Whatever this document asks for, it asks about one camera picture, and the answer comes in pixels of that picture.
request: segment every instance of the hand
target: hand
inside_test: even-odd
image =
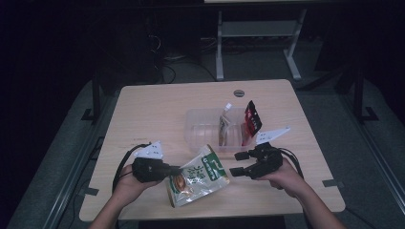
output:
[[[272,187],[285,189],[286,193],[293,198],[310,188],[286,158],[283,158],[283,165],[277,171],[258,177],[256,180],[269,180]]]
[[[122,208],[137,199],[147,188],[157,185],[160,181],[139,182],[132,175],[132,165],[125,166],[113,195],[101,209],[89,228],[114,228]]]
[[[111,196],[121,208],[137,199],[147,188],[160,183],[160,181],[141,183],[132,175],[131,171],[131,165],[127,165],[122,169],[121,178],[117,184],[116,190]]]

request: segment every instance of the dark background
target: dark background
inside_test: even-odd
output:
[[[383,2],[338,11],[309,9],[301,39],[324,39],[319,70],[332,70],[354,53],[362,53],[367,78],[405,123],[404,8],[399,1]],[[0,2],[1,228],[6,227],[75,97],[95,74],[106,93],[126,84],[155,83],[159,76],[154,64],[160,63],[161,56],[149,52],[154,44],[148,34],[158,34],[166,47],[182,49],[198,60],[199,37],[216,32],[212,11],[161,11],[151,21],[148,13],[86,10],[99,5],[97,1]]]

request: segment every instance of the desk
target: desk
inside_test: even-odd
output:
[[[245,96],[236,97],[235,90]],[[131,86],[122,89],[108,132],[89,184],[96,196],[86,195],[80,211],[84,221],[93,220],[111,195],[116,169],[125,153],[135,145],[161,141],[165,163],[183,165],[192,153],[184,138],[185,114],[191,108],[221,108],[227,102],[245,107],[253,100],[263,121],[262,131],[291,130],[273,140],[275,147],[295,153],[307,183],[333,212],[345,203],[336,186],[324,187],[333,179],[301,105],[287,80],[259,80],[177,85]],[[232,177],[229,168],[247,166],[254,160],[236,161],[233,153],[218,153],[230,183],[216,193],[179,208],[172,208],[164,182],[148,189],[123,209],[120,219],[199,219],[214,217],[275,216],[301,213],[302,207],[284,191],[265,181]]]

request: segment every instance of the box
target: box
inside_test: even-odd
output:
[[[215,152],[237,153],[249,150],[250,144],[242,146],[242,124],[245,123],[245,108],[232,107],[227,113],[230,124],[227,129],[226,146],[219,145],[220,116],[224,108],[190,109],[185,115],[184,139],[193,152],[209,144]]]

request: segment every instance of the person's right hand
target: person's right hand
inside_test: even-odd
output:
[[[310,188],[284,157],[283,165],[277,171],[258,177],[256,180],[269,180],[272,187],[284,189],[293,198]]]

